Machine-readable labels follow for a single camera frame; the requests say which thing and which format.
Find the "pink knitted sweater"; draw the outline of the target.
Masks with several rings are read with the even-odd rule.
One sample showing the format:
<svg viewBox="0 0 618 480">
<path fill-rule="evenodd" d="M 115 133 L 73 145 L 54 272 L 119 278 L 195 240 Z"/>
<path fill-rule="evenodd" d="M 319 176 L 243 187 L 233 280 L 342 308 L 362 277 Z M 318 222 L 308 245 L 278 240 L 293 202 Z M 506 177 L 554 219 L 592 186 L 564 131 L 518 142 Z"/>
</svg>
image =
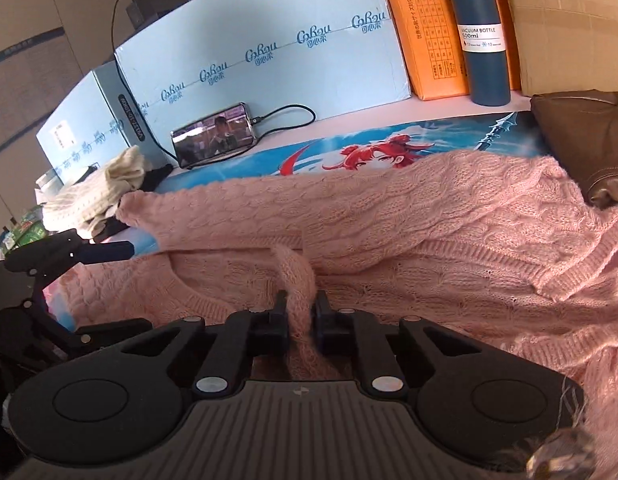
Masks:
<svg viewBox="0 0 618 480">
<path fill-rule="evenodd" d="M 117 216 L 158 252 L 60 278 L 78 325 L 220 324 L 286 290 L 290 374 L 334 378 L 310 339 L 319 290 L 385 323 L 419 315 L 582 385 L 595 474 L 618 478 L 618 208 L 589 206 L 555 159 L 453 151 L 133 192 Z"/>
</svg>

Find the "green beer carton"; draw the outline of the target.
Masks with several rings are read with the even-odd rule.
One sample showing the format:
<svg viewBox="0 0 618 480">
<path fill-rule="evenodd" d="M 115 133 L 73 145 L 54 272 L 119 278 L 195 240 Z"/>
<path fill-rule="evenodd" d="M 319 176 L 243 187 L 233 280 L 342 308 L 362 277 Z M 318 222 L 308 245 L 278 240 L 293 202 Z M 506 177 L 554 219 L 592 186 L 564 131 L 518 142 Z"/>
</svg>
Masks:
<svg viewBox="0 0 618 480">
<path fill-rule="evenodd" d="M 6 257 L 10 252 L 24 245 L 43 240 L 48 231 L 43 223 L 43 210 L 41 206 L 35 206 L 27 211 L 21 219 L 8 232 L 1 243 L 0 254 Z"/>
</svg>

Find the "cream knitted garment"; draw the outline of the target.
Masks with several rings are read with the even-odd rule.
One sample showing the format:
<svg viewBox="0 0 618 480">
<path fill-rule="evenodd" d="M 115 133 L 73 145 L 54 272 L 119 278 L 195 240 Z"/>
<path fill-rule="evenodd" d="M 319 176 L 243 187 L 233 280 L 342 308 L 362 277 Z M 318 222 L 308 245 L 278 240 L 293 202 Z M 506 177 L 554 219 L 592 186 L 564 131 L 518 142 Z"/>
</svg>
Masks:
<svg viewBox="0 0 618 480">
<path fill-rule="evenodd" d="M 47 232 L 76 230 L 92 240 L 113 217 L 121 197 L 137 191 L 149 164 L 138 146 L 132 146 L 97 169 L 84 181 L 65 185 L 42 207 L 42 222 Z"/>
</svg>

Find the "black garment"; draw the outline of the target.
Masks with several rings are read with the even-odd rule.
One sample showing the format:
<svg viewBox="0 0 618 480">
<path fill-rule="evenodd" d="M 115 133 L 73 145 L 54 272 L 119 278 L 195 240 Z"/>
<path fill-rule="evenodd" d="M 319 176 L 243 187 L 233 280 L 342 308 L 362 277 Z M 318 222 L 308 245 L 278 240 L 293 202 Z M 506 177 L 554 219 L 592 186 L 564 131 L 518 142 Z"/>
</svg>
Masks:
<svg viewBox="0 0 618 480">
<path fill-rule="evenodd" d="M 147 171 L 143 183 L 140 186 L 140 190 L 143 192 L 154 192 L 156 188 L 158 188 L 158 185 L 160 185 L 166 177 L 170 176 L 173 170 L 174 166 L 167 164 L 160 168 Z M 104 221 L 103 226 L 92 237 L 92 242 L 96 244 L 101 243 L 127 228 L 128 226 L 125 223 L 118 220 L 115 216 L 112 216 Z"/>
</svg>

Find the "smartphone with lit screen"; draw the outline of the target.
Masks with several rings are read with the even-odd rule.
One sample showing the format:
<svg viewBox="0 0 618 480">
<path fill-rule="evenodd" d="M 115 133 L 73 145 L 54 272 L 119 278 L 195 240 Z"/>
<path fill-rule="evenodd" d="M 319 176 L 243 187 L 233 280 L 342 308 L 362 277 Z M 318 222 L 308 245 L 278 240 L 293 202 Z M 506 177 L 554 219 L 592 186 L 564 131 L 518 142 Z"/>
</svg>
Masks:
<svg viewBox="0 0 618 480">
<path fill-rule="evenodd" d="M 180 168 L 190 169 L 242 154 L 257 137 L 248 108 L 238 103 L 172 131 L 171 141 Z"/>
</svg>

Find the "black power adapter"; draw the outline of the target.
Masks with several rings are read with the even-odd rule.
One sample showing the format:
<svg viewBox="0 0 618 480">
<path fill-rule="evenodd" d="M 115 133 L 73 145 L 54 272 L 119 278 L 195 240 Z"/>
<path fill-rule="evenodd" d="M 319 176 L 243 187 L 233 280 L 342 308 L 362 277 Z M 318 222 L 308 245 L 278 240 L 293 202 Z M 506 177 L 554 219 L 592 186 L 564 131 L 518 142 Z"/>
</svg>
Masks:
<svg viewBox="0 0 618 480">
<path fill-rule="evenodd" d="M 140 30 L 146 22 L 146 16 L 140 0 L 130 1 L 130 3 L 126 6 L 126 15 L 135 30 Z"/>
</svg>

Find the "blue anime desk mat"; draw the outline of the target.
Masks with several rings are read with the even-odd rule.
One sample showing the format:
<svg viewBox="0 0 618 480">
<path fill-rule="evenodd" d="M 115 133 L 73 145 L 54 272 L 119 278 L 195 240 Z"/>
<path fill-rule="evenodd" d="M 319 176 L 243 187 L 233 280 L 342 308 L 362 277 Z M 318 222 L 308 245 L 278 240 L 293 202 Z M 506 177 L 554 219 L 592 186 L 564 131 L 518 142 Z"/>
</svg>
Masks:
<svg viewBox="0 0 618 480">
<path fill-rule="evenodd" d="M 220 240 L 262 231 L 278 218 L 282 186 L 289 203 L 312 210 L 311 183 L 331 184 L 352 177 L 364 188 L 381 171 L 410 168 L 432 155 L 458 151 L 533 158 L 550 151 L 528 112 L 487 114 L 410 122 L 305 144 L 274 148 L 217 169 L 197 169 L 160 184 L 158 191 L 136 190 L 121 197 L 115 218 L 131 230 L 138 255 L 123 261 L 79 264 L 46 293 L 52 313 L 70 330 L 123 318 L 167 323 L 187 315 L 219 321 L 243 308 L 266 304 L 277 290 L 270 248 L 253 249 L 231 263 L 202 248 L 211 238 L 211 217 L 239 198 L 238 220 L 222 220 Z"/>
</svg>

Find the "large light blue box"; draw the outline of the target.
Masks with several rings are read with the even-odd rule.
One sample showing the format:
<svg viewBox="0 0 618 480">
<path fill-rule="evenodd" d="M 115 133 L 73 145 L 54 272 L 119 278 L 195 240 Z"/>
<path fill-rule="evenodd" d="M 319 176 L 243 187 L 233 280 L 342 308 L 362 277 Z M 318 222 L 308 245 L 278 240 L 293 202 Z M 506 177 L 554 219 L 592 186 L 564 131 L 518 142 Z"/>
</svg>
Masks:
<svg viewBox="0 0 618 480">
<path fill-rule="evenodd" d="M 192 0 L 116 59 L 163 148 L 240 103 L 281 128 L 411 94 L 387 0 Z"/>
</svg>

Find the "brown leather bag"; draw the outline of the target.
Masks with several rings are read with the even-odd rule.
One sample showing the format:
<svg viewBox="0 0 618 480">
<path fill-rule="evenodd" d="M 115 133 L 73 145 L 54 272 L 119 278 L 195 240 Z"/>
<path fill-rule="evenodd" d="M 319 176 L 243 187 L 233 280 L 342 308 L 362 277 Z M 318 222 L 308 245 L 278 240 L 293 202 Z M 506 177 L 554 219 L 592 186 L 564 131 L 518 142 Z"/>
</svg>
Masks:
<svg viewBox="0 0 618 480">
<path fill-rule="evenodd" d="M 530 107 L 546 145 L 586 202 L 618 206 L 618 92 L 537 94 Z"/>
</svg>

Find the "dark blue vacuum bottle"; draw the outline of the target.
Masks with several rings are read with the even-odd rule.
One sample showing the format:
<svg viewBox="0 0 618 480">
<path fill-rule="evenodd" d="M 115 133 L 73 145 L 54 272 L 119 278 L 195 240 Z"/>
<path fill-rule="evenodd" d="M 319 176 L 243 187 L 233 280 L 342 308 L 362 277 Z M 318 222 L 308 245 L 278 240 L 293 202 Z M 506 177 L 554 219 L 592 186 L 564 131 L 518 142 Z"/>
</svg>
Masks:
<svg viewBox="0 0 618 480">
<path fill-rule="evenodd" d="M 482 106 L 510 102 L 504 28 L 496 0 L 451 0 L 469 95 Z"/>
</svg>

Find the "brown cardboard box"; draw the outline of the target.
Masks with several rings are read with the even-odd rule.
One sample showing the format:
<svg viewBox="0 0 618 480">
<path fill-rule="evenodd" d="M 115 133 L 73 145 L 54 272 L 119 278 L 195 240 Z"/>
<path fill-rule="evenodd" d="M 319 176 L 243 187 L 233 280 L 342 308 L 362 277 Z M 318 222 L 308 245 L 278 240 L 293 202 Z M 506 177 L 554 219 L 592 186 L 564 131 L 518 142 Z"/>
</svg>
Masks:
<svg viewBox="0 0 618 480">
<path fill-rule="evenodd" d="M 618 0 L 508 0 L 526 96 L 618 91 Z"/>
</svg>

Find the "wall notice board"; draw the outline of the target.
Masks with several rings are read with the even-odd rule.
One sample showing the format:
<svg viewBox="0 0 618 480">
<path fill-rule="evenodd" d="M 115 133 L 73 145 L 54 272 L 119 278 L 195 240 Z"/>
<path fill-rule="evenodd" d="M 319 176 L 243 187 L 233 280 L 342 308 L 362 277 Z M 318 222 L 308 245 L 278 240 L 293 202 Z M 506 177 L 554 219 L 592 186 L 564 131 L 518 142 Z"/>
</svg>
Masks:
<svg viewBox="0 0 618 480">
<path fill-rule="evenodd" d="M 61 27 L 0 51 L 0 153 L 39 128 L 81 78 Z"/>
</svg>

